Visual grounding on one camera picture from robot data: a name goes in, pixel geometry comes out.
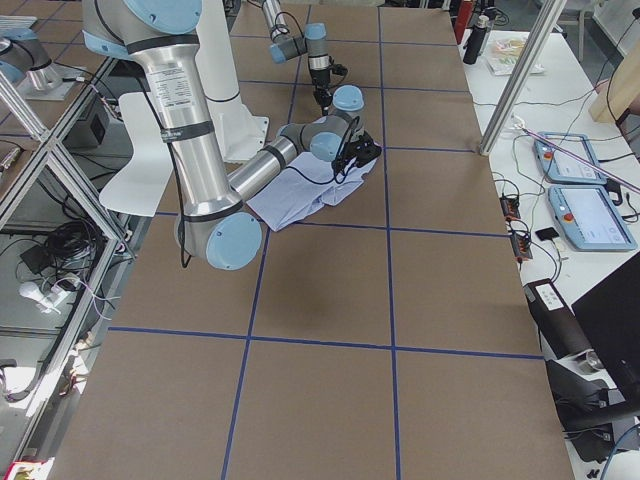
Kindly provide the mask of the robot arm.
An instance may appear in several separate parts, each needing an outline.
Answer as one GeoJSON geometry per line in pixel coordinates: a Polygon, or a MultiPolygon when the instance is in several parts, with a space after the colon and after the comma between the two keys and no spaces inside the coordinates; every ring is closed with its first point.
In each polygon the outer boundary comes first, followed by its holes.
{"type": "Polygon", "coordinates": [[[253,124],[239,105],[239,87],[220,1],[86,1],[82,5],[86,47],[98,54],[137,63],[143,93],[166,145],[176,178],[180,215],[176,237],[181,259],[205,259],[222,270],[237,270],[255,257],[262,230],[245,203],[302,153],[329,163],[335,180],[380,155],[365,130],[364,99],[357,87],[332,88],[335,66],[321,23],[293,36],[281,21],[280,6],[264,1],[270,52],[276,62],[305,56],[322,109],[319,120],[288,124],[243,165],[224,165],[225,136],[253,124]]]}
{"type": "Polygon", "coordinates": [[[329,112],[333,91],[348,75],[348,68],[329,54],[324,23],[308,23],[304,28],[289,12],[281,9],[279,1],[249,1],[259,8],[268,28],[271,45],[269,53],[276,64],[298,57],[307,57],[313,96],[323,116],[329,112]]]}

